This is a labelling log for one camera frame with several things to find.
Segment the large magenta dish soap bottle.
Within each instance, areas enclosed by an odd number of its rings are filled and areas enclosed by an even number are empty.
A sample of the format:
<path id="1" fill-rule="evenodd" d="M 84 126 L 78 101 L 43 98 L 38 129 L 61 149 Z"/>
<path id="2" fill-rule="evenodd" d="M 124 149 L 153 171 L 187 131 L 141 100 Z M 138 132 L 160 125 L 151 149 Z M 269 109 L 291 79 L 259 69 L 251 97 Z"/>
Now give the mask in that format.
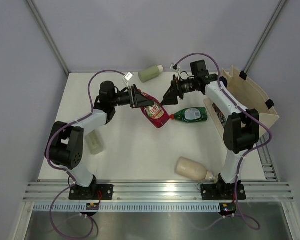
<path id="1" fill-rule="evenodd" d="M 170 120 L 170 115 L 156 98 L 141 90 L 139 91 L 148 100 L 154 102 L 152 106 L 141 107 L 141 112 L 157 129 L 162 128 Z"/>

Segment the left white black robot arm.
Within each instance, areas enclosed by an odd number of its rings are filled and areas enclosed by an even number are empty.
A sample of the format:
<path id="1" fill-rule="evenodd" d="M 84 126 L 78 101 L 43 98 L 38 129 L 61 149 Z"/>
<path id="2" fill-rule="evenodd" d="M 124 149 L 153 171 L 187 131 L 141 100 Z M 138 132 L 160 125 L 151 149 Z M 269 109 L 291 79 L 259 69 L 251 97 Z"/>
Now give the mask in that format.
<path id="1" fill-rule="evenodd" d="M 101 83 L 92 111 L 73 122 L 54 123 L 45 158 L 50 166 L 66 172 L 80 187 L 80 194 L 93 199 L 98 192 L 95 176 L 82 162 L 84 138 L 99 127 L 108 124 L 116 114 L 116 107 L 129 105 L 132 109 L 153 106 L 155 102 L 132 85 L 119 90 L 113 82 Z"/>

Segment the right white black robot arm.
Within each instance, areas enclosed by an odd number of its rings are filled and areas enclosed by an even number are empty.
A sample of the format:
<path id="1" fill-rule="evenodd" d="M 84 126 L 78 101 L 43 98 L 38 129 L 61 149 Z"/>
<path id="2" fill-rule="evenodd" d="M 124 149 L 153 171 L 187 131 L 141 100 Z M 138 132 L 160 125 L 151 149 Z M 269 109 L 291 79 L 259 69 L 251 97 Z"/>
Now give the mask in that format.
<path id="1" fill-rule="evenodd" d="M 224 167 L 219 174 L 216 186 L 218 196 L 229 198 L 235 191 L 235 180 L 239 179 L 239 161 L 244 153 L 251 150 L 259 140 L 259 125 L 248 115 L 259 119 L 256 109 L 248 109 L 227 89 L 228 81 L 209 74 L 204 60 L 190 63 L 192 77 L 182 80 L 173 75 L 170 87 L 163 96 L 161 105 L 177 105 L 185 93 L 201 92 L 218 107 L 225 117 L 223 142 L 227 148 Z"/>

